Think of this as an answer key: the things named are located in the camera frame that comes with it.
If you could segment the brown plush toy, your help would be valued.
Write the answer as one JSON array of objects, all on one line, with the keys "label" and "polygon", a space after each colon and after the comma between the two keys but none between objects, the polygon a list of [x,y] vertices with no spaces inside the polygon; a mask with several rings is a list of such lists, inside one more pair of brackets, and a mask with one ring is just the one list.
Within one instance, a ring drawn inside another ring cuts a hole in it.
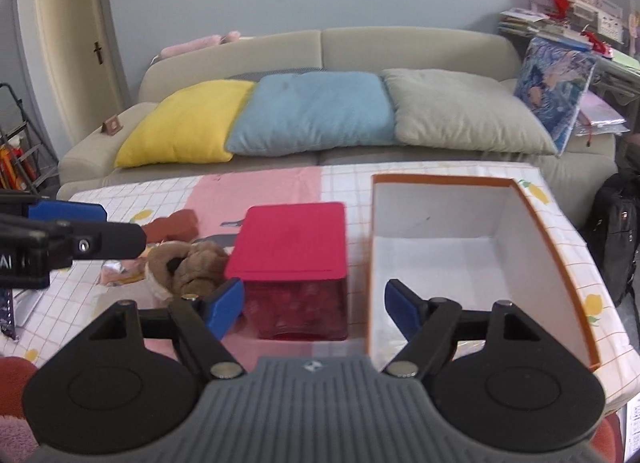
[{"label": "brown plush toy", "polygon": [[206,297],[226,281],[229,258],[214,241],[169,241],[150,249],[145,279],[151,294],[163,304],[184,295]]}]

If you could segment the black step ladder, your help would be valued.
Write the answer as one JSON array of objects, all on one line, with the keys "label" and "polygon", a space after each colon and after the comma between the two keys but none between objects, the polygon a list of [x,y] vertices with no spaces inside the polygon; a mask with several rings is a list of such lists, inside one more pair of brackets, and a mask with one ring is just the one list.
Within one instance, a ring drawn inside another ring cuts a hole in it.
[{"label": "black step ladder", "polygon": [[55,197],[58,157],[11,85],[1,84],[1,188]]}]

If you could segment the yellow foil snack packet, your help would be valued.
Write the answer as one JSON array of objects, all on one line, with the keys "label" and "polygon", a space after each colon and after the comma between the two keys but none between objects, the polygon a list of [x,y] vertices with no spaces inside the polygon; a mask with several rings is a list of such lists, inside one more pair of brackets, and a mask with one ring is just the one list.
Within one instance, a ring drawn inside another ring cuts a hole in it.
[{"label": "yellow foil snack packet", "polygon": [[144,278],[144,258],[126,261],[103,261],[100,269],[100,284],[106,287],[134,283]]}]

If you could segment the red fuzzy stool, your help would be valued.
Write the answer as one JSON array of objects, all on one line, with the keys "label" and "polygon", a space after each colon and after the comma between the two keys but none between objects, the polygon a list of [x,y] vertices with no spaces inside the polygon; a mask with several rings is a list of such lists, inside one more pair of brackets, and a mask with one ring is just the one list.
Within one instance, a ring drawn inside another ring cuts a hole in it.
[{"label": "red fuzzy stool", "polygon": [[23,394],[37,367],[21,357],[0,359],[0,415],[24,419]]}]

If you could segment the pink checked tablecloth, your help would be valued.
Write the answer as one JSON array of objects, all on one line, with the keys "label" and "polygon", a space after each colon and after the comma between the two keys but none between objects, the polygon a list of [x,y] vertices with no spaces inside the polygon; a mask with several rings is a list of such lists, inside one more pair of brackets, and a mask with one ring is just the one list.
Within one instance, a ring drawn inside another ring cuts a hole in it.
[{"label": "pink checked tablecloth", "polygon": [[386,282],[471,310],[513,301],[593,369],[615,410],[638,393],[639,357],[582,238],[540,171],[515,163],[384,163],[192,176],[76,194],[156,239],[211,239],[244,282],[224,345],[262,356],[404,345]]}]

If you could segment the orange white cardboard box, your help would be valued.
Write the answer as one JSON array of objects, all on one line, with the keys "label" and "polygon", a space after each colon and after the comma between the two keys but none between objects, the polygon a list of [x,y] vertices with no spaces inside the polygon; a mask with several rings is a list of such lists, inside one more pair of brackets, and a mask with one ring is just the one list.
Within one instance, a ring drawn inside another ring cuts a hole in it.
[{"label": "orange white cardboard box", "polygon": [[372,178],[368,353],[382,368],[406,340],[384,294],[398,279],[466,310],[512,301],[590,370],[596,338],[551,238],[551,203],[513,179],[384,174]]}]

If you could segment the yellow pillow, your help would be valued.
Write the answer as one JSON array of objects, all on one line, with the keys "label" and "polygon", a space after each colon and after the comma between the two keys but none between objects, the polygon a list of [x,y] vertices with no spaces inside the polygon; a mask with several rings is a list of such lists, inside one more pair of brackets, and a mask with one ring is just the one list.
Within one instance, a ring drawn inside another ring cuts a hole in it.
[{"label": "yellow pillow", "polygon": [[247,80],[217,79],[176,91],[134,128],[114,166],[230,162],[226,141],[255,87]]}]

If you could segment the black backpack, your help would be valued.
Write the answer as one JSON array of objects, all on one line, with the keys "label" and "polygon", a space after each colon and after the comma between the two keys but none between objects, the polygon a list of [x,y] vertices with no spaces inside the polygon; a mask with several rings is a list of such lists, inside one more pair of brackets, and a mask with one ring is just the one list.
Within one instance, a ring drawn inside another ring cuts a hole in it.
[{"label": "black backpack", "polygon": [[639,173],[623,169],[597,191],[582,236],[613,303],[631,291],[639,248]]}]

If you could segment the red lidded storage box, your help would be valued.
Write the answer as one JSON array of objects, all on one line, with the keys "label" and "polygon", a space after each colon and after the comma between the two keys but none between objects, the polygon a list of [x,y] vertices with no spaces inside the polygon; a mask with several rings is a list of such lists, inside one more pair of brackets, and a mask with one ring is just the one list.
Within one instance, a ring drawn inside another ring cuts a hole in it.
[{"label": "red lidded storage box", "polygon": [[346,339],[347,273],[338,202],[251,207],[224,272],[243,282],[256,336],[274,341]]}]

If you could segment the pink plush on sofa back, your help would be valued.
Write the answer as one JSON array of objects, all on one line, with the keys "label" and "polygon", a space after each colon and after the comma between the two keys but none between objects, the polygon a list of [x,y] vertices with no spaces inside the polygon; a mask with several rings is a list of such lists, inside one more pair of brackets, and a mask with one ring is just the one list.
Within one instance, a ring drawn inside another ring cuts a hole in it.
[{"label": "pink plush on sofa back", "polygon": [[223,44],[231,44],[238,41],[241,38],[241,33],[237,30],[226,33],[224,35],[209,35],[198,39],[183,42],[182,44],[168,46],[160,50],[157,56],[152,59],[152,64],[174,58],[175,56],[181,56],[182,54],[206,49],[209,47],[216,47]]}]

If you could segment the beige grey pillow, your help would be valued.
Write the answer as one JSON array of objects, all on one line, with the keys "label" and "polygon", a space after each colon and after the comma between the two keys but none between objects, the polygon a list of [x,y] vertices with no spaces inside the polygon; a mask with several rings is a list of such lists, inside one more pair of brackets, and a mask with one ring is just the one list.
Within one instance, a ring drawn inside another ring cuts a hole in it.
[{"label": "beige grey pillow", "polygon": [[493,78],[445,70],[389,68],[395,136],[406,145],[458,151],[554,155],[539,119]]}]

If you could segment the blue floral patterned cushion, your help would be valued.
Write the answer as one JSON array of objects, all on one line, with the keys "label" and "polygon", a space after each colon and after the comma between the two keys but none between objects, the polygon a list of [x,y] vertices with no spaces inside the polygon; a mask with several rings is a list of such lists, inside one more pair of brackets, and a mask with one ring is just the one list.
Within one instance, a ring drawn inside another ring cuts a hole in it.
[{"label": "blue floral patterned cushion", "polygon": [[514,94],[544,126],[558,155],[570,141],[596,65],[593,53],[575,46],[539,36],[529,41]]}]

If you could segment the beige fabric sofa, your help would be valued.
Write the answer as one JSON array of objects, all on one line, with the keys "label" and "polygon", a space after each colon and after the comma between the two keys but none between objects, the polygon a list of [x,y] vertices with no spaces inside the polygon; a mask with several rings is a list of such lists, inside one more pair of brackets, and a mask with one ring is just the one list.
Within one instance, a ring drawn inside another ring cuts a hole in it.
[{"label": "beige fabric sofa", "polygon": [[488,160],[539,168],[566,217],[580,227],[594,194],[616,173],[616,144],[610,134],[574,138],[561,156],[423,148],[423,146],[353,146],[285,156],[237,156],[220,164],[165,164],[117,168],[116,153],[134,128],[171,93],[204,80],[258,79],[269,73],[363,71],[412,68],[483,75],[513,89],[523,53],[510,40],[472,30],[428,27],[346,27],[302,30],[242,39],[233,44],[190,51],[161,59],[143,76],[138,101],[119,114],[122,130],[110,137],[95,130],[60,160],[58,198],[130,182],[231,171],[314,165],[411,162],[412,160]]}]

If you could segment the cluttered desk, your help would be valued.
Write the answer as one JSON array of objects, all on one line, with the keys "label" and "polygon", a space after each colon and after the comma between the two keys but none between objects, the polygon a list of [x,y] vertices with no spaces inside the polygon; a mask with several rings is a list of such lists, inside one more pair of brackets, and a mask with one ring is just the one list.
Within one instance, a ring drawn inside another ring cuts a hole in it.
[{"label": "cluttered desk", "polygon": [[591,90],[624,116],[623,132],[639,125],[639,11],[610,0],[528,0],[499,15],[498,32],[525,48],[546,36],[584,47],[598,57]]}]

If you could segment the small brown frame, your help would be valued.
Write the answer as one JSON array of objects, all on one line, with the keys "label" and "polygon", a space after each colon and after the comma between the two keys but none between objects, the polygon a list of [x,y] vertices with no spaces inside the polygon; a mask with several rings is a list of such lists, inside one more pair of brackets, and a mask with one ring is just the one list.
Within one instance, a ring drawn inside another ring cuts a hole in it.
[{"label": "small brown frame", "polygon": [[117,115],[105,119],[101,126],[102,134],[107,134],[107,136],[114,136],[114,134],[118,134],[121,130],[122,123],[120,123]]}]

